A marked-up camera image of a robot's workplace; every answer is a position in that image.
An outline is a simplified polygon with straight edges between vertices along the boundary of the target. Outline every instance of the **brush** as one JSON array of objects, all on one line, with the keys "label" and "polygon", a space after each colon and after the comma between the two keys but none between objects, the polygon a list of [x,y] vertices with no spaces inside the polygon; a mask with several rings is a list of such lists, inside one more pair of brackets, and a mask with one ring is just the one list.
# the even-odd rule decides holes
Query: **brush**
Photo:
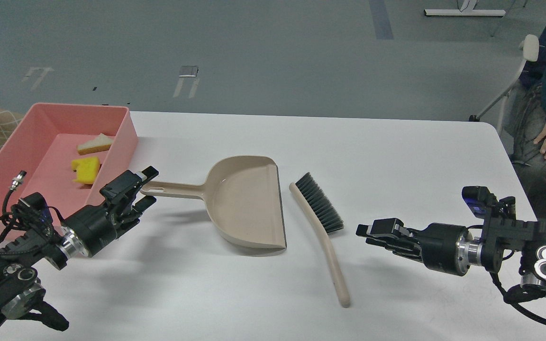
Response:
[{"label": "brush", "polygon": [[299,206],[309,219],[311,226],[315,229],[317,238],[321,244],[328,268],[332,275],[332,283],[336,289],[336,296],[340,305],[344,308],[351,305],[351,298],[345,283],[345,278],[340,271],[336,252],[328,233],[337,231],[343,228],[343,220],[340,218],[328,198],[323,194],[323,191],[313,180],[310,173],[306,173],[299,181],[290,184],[290,192],[294,195]]}]

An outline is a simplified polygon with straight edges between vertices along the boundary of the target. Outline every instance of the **beige dustpan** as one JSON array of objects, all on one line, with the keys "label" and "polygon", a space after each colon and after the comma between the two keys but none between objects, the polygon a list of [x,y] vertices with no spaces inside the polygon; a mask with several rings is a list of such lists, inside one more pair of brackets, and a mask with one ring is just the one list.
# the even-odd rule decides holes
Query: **beige dustpan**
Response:
[{"label": "beige dustpan", "polygon": [[277,164],[267,157],[223,159],[198,186],[151,181],[148,196],[202,199],[210,219],[229,242],[250,248],[285,248]]}]

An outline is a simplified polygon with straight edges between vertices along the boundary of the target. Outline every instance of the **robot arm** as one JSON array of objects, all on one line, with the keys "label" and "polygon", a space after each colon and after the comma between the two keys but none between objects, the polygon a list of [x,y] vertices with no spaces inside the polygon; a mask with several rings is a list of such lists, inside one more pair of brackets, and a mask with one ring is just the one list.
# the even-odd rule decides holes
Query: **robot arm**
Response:
[{"label": "robot arm", "polygon": [[[521,252],[522,283],[503,293],[503,299],[514,305],[546,297],[546,220],[516,220],[515,199],[497,201],[485,187],[465,187],[462,196],[474,215],[483,218],[483,225],[433,223],[419,231],[390,218],[360,224],[356,234],[431,270],[464,276],[471,265],[483,266],[497,282],[505,250]],[[481,236],[474,238],[472,228],[481,229]]]},{"label": "robot arm", "polygon": [[[43,301],[46,290],[33,264],[47,259],[61,270],[74,255],[82,253],[92,257],[127,233],[155,202],[154,197],[146,196],[132,205],[142,186],[157,175],[153,167],[138,173],[129,170],[122,173],[100,190],[104,197],[100,205],[86,205],[66,219],[59,216],[63,235],[52,227],[50,207],[41,194],[31,194],[12,205],[11,212],[0,217],[6,225],[4,235],[11,228],[26,233],[0,249],[0,325],[7,319],[30,319],[56,330],[66,330],[69,322]],[[9,194],[20,185],[23,176],[22,172],[15,178]],[[40,314],[31,313],[33,309]]]}]

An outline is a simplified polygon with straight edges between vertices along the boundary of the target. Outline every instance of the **pink plastic bin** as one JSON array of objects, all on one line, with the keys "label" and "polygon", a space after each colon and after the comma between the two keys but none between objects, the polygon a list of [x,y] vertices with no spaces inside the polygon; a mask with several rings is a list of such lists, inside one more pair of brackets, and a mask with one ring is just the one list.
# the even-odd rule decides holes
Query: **pink plastic bin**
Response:
[{"label": "pink plastic bin", "polygon": [[[77,145],[103,133],[114,139],[106,152],[79,155]],[[130,164],[138,137],[126,107],[76,104],[34,104],[0,151],[0,215],[11,180],[24,170],[24,184],[9,199],[9,206],[34,192],[67,217],[84,205],[104,200],[100,188]],[[98,156],[101,167],[92,186],[73,182],[71,160]],[[54,225],[60,226],[55,214]],[[3,230],[0,222],[0,233]],[[7,239],[17,238],[12,231]]]}]

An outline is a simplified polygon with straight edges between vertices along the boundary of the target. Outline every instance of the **dustpan handle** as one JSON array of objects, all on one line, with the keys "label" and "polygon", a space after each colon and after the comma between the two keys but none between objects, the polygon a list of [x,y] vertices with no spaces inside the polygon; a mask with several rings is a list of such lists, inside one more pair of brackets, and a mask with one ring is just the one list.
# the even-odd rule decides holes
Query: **dustpan handle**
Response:
[{"label": "dustpan handle", "polygon": [[140,190],[146,196],[203,199],[203,185],[150,181]]}]

